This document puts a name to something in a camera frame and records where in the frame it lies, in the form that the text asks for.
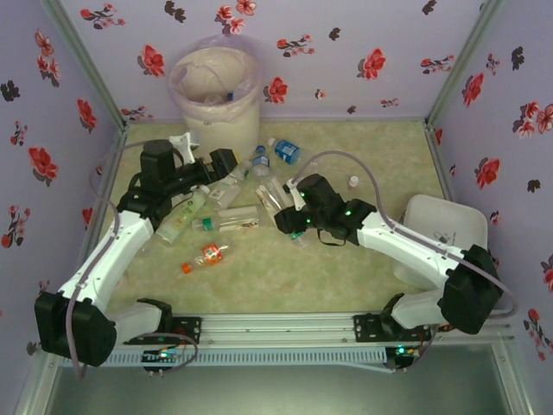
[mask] green bottle cap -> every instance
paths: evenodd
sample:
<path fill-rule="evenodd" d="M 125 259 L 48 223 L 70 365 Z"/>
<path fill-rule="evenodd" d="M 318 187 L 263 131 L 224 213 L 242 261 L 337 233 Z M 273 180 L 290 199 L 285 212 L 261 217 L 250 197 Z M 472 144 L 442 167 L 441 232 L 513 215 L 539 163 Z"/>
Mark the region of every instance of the green bottle cap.
<path fill-rule="evenodd" d="M 211 221 L 211 218 L 205 218 L 201 224 L 204 226 L 204 231 L 212 231 L 213 230 L 213 222 Z"/>

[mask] purple wallpaper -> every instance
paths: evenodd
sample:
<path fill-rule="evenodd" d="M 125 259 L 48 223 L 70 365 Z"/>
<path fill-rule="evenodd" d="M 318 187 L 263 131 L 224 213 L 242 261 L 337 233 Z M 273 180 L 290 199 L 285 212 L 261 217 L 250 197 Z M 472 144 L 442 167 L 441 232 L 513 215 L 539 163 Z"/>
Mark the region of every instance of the purple wallpaper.
<path fill-rule="evenodd" d="M 459 202 L 490 221 L 499 277 L 513 288 L 513 317 L 541 412 L 553 395 L 553 9 L 506 2 L 436 135 Z"/>
<path fill-rule="evenodd" d="M 116 127 L 35 0 L 0 25 L 0 413 L 16 408 L 37 348 L 34 301 L 76 270 L 87 175 Z"/>
<path fill-rule="evenodd" d="M 268 117 L 417 117 L 430 107 L 482 0 L 61 0 L 123 115 L 181 119 L 167 91 L 191 43 L 255 39 Z"/>

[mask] white basket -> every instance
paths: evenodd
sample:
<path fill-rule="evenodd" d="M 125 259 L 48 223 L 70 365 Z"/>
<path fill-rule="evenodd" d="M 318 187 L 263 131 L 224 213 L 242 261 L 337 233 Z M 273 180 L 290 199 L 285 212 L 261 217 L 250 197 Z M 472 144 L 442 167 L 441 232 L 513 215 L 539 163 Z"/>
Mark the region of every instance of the white basket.
<path fill-rule="evenodd" d="M 472 207 L 427 195 L 413 196 L 405 210 L 404 225 L 427 238 L 469 249 L 472 245 L 487 249 L 486 216 Z M 408 266 L 394 261 L 394 275 L 423 290 L 435 286 Z"/>

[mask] metal bracket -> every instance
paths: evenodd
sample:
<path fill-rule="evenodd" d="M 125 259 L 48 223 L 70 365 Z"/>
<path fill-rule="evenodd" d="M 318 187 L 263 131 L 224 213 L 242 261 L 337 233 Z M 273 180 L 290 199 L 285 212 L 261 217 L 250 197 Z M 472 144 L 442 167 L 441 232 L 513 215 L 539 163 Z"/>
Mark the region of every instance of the metal bracket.
<path fill-rule="evenodd" d="M 391 333 L 384 330 L 380 315 L 371 313 L 353 316 L 353 331 L 357 343 L 427 342 L 432 337 L 429 326 L 398 329 Z"/>

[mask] white cap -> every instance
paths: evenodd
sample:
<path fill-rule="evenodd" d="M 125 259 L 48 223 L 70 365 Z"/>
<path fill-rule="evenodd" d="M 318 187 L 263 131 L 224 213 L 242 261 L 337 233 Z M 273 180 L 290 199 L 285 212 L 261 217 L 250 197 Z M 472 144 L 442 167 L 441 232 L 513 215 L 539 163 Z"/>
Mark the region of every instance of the white cap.
<path fill-rule="evenodd" d="M 348 183 L 352 188 L 359 184 L 359 178 L 357 176 L 351 176 Z"/>
<path fill-rule="evenodd" d="M 209 192 L 211 192 L 211 190 L 209 190 L 209 187 L 208 186 L 205 186 L 203 184 L 200 185 L 200 190 L 202 192 L 204 192 L 206 195 L 209 195 Z"/>

